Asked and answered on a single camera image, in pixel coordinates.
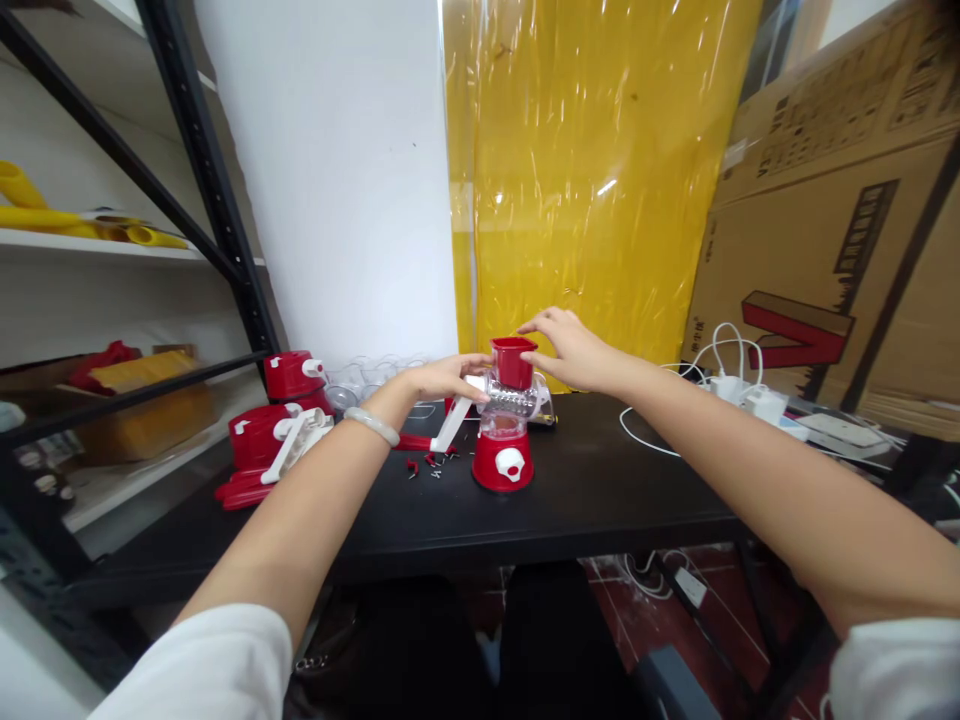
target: black table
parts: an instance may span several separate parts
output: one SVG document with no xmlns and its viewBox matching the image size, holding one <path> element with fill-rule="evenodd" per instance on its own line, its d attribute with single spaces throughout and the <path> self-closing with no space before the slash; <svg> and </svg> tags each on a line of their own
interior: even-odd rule
<svg viewBox="0 0 960 720">
<path fill-rule="evenodd" d="M 723 542 L 746 528 L 682 460 L 633 441 L 620 427 L 623 405 L 597 394 L 555 399 L 555 429 L 531 430 L 533 482 L 500 495 L 470 474 L 476 422 L 454 444 L 461 457 L 431 477 L 423 453 L 393 452 L 330 572 L 333 583 L 411 576 L 464 565 L 587 557 Z M 436 435 L 443 420 L 408 421 L 405 431 Z M 629 426 L 659 442 L 634 413 Z M 406 459 L 420 463 L 408 479 Z M 187 599 L 253 510 L 223 512 L 213 497 L 229 469 L 68 592 L 90 609 Z"/>
</svg>

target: forearm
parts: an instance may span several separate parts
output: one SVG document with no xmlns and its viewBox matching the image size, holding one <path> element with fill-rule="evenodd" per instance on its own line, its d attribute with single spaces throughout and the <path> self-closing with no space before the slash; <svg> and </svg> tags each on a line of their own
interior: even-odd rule
<svg viewBox="0 0 960 720">
<path fill-rule="evenodd" d="M 402 376 L 364 407 L 400 430 L 416 400 Z M 360 423 L 338 424 L 286 474 L 253 514 L 177 622 L 230 603 L 276 610 L 294 645 L 390 446 Z"/>
<path fill-rule="evenodd" d="M 786 433 L 641 360 L 629 403 L 813 591 L 834 627 L 960 616 L 960 553 L 900 503 Z"/>
</svg>

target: red suction base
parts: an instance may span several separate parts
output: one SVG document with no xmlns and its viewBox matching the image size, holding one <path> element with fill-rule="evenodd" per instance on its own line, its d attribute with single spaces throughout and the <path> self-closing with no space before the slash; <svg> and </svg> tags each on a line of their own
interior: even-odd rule
<svg viewBox="0 0 960 720">
<path fill-rule="evenodd" d="M 507 472 L 504 475 L 497 467 L 497 456 L 509 450 L 516 452 L 507 452 L 501 458 L 501 466 Z M 522 458 L 522 466 L 519 463 L 504 465 L 503 461 L 508 460 L 510 456 L 516 458 L 517 453 Z M 473 458 L 473 477 L 480 485 L 493 492 L 516 492 L 525 488 L 533 480 L 530 438 L 524 434 L 523 437 L 514 440 L 494 440 L 481 435 L 477 438 L 477 452 Z"/>
</svg>

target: hand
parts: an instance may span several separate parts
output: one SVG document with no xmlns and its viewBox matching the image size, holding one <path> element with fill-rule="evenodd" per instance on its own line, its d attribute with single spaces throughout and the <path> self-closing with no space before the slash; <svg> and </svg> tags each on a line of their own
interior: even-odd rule
<svg viewBox="0 0 960 720">
<path fill-rule="evenodd" d="M 587 330 L 570 310 L 547 308 L 517 330 L 521 335 L 542 332 L 553 343 L 557 357 L 525 352 L 520 357 L 539 370 L 578 390 L 615 395 L 623 378 L 639 358 L 612 348 Z"/>
<path fill-rule="evenodd" d="M 397 375 L 411 385 L 420 402 L 443 400 L 453 395 L 464 395 L 475 402 L 487 403 L 490 398 L 463 379 L 464 375 L 479 375 L 493 358 L 481 353 L 451 355 L 418 368 L 404 370 Z"/>
</svg>

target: black metal shelf frame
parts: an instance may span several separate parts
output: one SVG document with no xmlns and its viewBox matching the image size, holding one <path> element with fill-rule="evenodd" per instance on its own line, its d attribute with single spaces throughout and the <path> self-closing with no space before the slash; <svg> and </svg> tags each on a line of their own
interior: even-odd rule
<svg viewBox="0 0 960 720">
<path fill-rule="evenodd" d="M 146 648 L 147 638 L 129 612 L 90 613 L 75 606 L 63 592 L 68 583 L 92 570 L 95 563 L 66 529 L 57 511 L 43 502 L 16 461 L 14 450 L 253 363 L 258 363 L 262 378 L 263 360 L 280 349 L 176 2 L 137 0 L 137 8 L 215 241 L 0 3 L 0 41 L 229 283 L 251 349 L 247 355 L 118 395 L 94 407 L 0 433 L 3 586 L 105 689 L 114 687 L 129 671 Z"/>
</svg>

